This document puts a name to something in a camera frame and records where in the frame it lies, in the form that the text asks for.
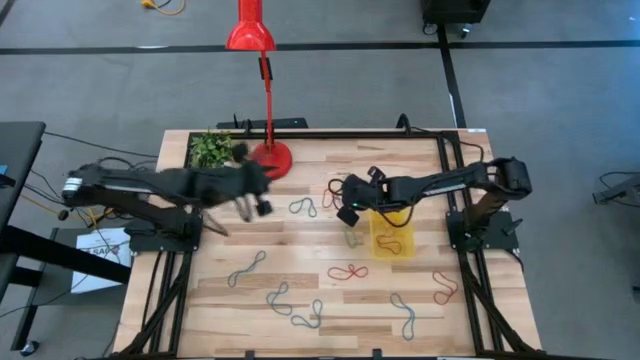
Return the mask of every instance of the robotic arm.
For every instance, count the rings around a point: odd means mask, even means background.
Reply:
[[[398,176],[387,178],[380,169],[372,167],[368,172],[371,181],[349,175],[340,189],[344,206],[338,217],[354,226],[359,216],[356,211],[372,209],[385,213],[413,207],[420,200],[461,190],[476,188],[487,191],[482,199],[464,210],[465,228],[486,226],[491,215],[509,200],[519,200],[531,193],[529,174],[523,162],[515,158],[498,158],[488,163],[473,163],[466,167],[421,178]],[[390,225],[402,227],[409,222]]]
[[[248,196],[252,195],[258,215],[272,212],[270,203],[263,199],[269,191],[270,179],[265,175],[268,169],[254,161],[244,161],[246,153],[244,144],[233,149],[234,160],[241,162],[239,168],[167,169],[152,173],[84,165],[69,173],[62,197],[69,207],[104,205],[131,214],[135,219],[125,231],[132,236],[134,251],[186,251],[198,246],[202,209],[234,201],[248,222]],[[139,194],[155,194],[176,206],[161,208],[140,199]],[[185,209],[187,206],[191,207],[190,212]],[[204,226],[228,235],[221,226]]]

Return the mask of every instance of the rubber band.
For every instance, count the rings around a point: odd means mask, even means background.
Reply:
[[[393,255],[402,254],[402,243],[398,240],[395,240],[396,233],[390,228],[386,227],[385,233],[376,236],[376,243],[380,249],[389,250],[393,253]],[[390,241],[382,241],[382,239],[391,239]]]
[[[349,274],[349,275],[347,277],[339,277],[339,276],[332,275],[331,274],[332,271],[334,272],[334,274],[336,271],[341,271],[343,274]],[[356,269],[356,267],[353,264],[349,264],[347,269],[334,266],[334,267],[330,267],[329,270],[327,270],[327,276],[334,280],[344,281],[344,280],[349,280],[354,276],[362,279],[367,277],[367,275],[369,275],[369,268],[367,268],[366,266],[362,266]]]
[[[442,276],[442,278],[443,278],[443,279],[445,279],[446,281],[448,281],[448,282],[450,282],[450,283],[454,284],[454,285],[456,286],[456,287],[455,287],[455,289],[454,289],[454,288],[452,288],[451,286],[449,286],[449,285],[445,284],[444,282],[442,282],[442,281],[438,280],[438,279],[436,278],[436,274],[440,274],[440,276]],[[441,273],[440,271],[435,271],[435,272],[433,272],[433,273],[431,274],[431,277],[432,277],[432,278],[433,278],[433,280],[434,280],[435,282],[437,282],[438,284],[440,284],[440,285],[442,285],[442,286],[444,286],[444,287],[448,288],[449,290],[451,290],[451,292],[450,292],[450,293],[448,293],[448,294],[447,294],[447,293],[445,293],[444,291],[436,291],[436,292],[433,294],[433,301],[435,301],[435,302],[436,302],[436,304],[438,304],[438,305],[446,305],[446,304],[449,302],[449,300],[451,299],[451,297],[453,296],[453,294],[455,294],[455,293],[458,291],[458,283],[457,283],[456,281],[451,280],[451,279],[449,279],[448,277],[444,276],[444,274],[443,274],[443,273]],[[445,300],[444,300],[444,301],[442,301],[442,302],[438,301],[438,295],[442,295],[442,296],[444,296],[444,297],[445,297]]]
[[[271,310],[275,311],[276,313],[280,314],[280,315],[284,315],[284,316],[289,316],[291,314],[293,314],[293,306],[290,304],[276,304],[276,298],[280,295],[285,294],[287,291],[289,291],[289,284],[287,284],[286,282],[280,283],[280,286],[278,286],[278,290],[277,291],[272,291],[270,293],[267,294],[267,304],[269,304],[269,306],[271,306]],[[285,308],[287,309],[286,311],[280,311],[278,310],[277,307],[280,308]]]
[[[331,195],[331,201],[330,202],[325,202],[325,199],[327,198],[327,193],[329,193],[329,195]],[[334,208],[336,208],[336,210],[340,210],[340,207],[342,206],[342,204],[338,205],[338,202],[340,201],[340,196],[339,195],[334,195],[330,189],[324,189],[324,192],[322,193],[322,207],[325,209],[328,209],[331,207],[331,205],[333,205]]]
[[[229,277],[227,278],[227,285],[229,285],[229,287],[231,288],[236,287],[236,285],[238,285],[238,276],[240,276],[240,274],[252,272],[256,268],[256,265],[258,265],[260,261],[266,258],[267,258],[267,253],[264,250],[258,251],[255,259],[253,260],[253,263],[251,263],[251,265],[249,265],[248,268],[244,270],[238,270],[234,273],[231,273],[231,275],[229,275]]]
[[[313,303],[311,303],[311,309],[313,309],[313,313],[318,318],[318,323],[316,325],[311,325],[311,323],[307,319],[303,318],[300,315],[292,316],[291,317],[291,323],[293,324],[293,326],[304,326],[304,327],[308,327],[309,329],[317,329],[322,324],[321,314],[322,314],[322,308],[323,307],[324,307],[324,304],[322,303],[322,300],[320,300],[320,299],[315,299],[315,300],[313,300]]]
[[[398,305],[397,303],[395,303],[393,301],[393,297],[397,296],[398,297],[398,303],[400,305]],[[402,297],[400,297],[400,294],[398,293],[392,293],[391,296],[389,296],[389,301],[391,302],[391,305],[397,307],[398,309],[403,309],[403,310],[407,310],[409,312],[409,319],[407,320],[406,323],[404,323],[404,325],[402,326],[402,337],[406,340],[406,341],[411,341],[413,340],[413,338],[415,337],[415,332],[413,330],[413,325],[416,322],[416,313],[415,311],[413,311],[412,308],[410,308],[409,306],[407,306],[407,304],[404,303],[404,301],[402,301]],[[407,326],[409,326],[409,330],[411,330],[411,336],[407,336]]]
[[[310,217],[316,217],[318,215],[318,210],[316,210],[316,207],[313,205],[313,199],[310,198],[310,197],[304,197],[304,198],[302,198],[302,199],[300,199],[298,201],[294,201],[291,204],[289,204],[289,212],[292,213],[292,214],[299,213],[302,210],[302,207],[304,206],[304,202],[306,200],[309,200],[309,203],[310,203],[309,210],[308,210],[307,214]],[[300,204],[300,206],[298,206],[297,209],[293,209],[292,207],[294,205],[296,205],[296,204]]]

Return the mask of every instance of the wooden tabletop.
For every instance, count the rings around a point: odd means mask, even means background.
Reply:
[[[189,132],[165,132],[158,169],[183,166]],[[485,161],[492,158],[486,132],[460,130],[460,138],[483,146]],[[405,261],[373,258],[366,214],[362,214],[355,228],[358,246],[350,248],[336,210],[321,206],[330,179],[344,178],[350,173],[365,178],[372,165],[387,176],[439,173],[435,141],[283,142],[291,149],[294,164],[285,178],[271,186],[269,199],[274,208],[271,215],[244,223],[231,205],[211,210],[211,215],[231,236],[202,234],[191,267],[179,356],[241,356],[245,350],[255,350],[257,356],[370,356],[374,348],[382,349],[388,356],[473,355],[462,289],[445,305],[434,300],[436,292],[448,291],[434,281],[434,272],[442,272],[462,288],[457,256],[449,247],[445,226],[444,215],[448,210],[445,196],[425,199],[416,206],[412,220],[416,256]],[[463,146],[462,150],[465,163],[479,160],[477,148]],[[448,152],[451,166],[455,167],[450,146]],[[472,191],[475,201],[481,194]],[[314,200],[318,212],[314,218],[308,216],[306,205],[298,214],[288,211],[292,201],[305,196]],[[227,277],[248,267],[261,250],[266,252],[266,259],[254,272],[240,275],[237,286],[230,288]],[[485,255],[496,305],[521,337],[539,348],[520,265],[504,251],[487,250]],[[116,351],[128,345],[140,330],[155,259],[156,253],[135,259],[115,341]],[[329,268],[347,268],[349,264],[368,267],[368,276],[346,281],[328,276]],[[161,264],[150,309],[155,308],[162,268]],[[308,319],[313,325],[317,319],[311,304],[315,299],[322,300],[319,328],[293,326],[290,317],[275,313],[267,304],[267,294],[277,290],[283,281],[290,288],[276,302],[291,304],[294,315]],[[411,341],[402,336],[408,312],[392,306],[389,302],[392,292],[400,294],[415,311],[415,338]],[[436,296],[442,302],[442,295]],[[486,314],[479,303],[478,308],[485,348],[490,349]],[[172,310],[165,319],[161,350],[168,346],[171,319]]]

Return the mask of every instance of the potted plant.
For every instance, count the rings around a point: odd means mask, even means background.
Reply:
[[[189,167],[213,168],[230,165],[231,137],[228,133],[211,132],[194,136],[189,144]]]

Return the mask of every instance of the black table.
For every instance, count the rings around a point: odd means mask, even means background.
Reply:
[[[72,271],[123,284],[128,283],[131,273],[126,266],[76,249],[77,233],[66,232],[67,236],[63,236],[61,241],[57,239],[56,231],[51,239],[46,239],[8,224],[40,149],[44,129],[45,124],[41,122],[0,123],[0,166],[7,166],[6,178],[0,178],[0,181],[11,184],[0,188],[0,299],[4,297],[9,283],[32,287],[11,350],[21,350],[27,344],[38,304],[53,298],[54,291],[60,294],[70,289]],[[20,256],[42,261],[43,264],[39,270],[19,267]]]

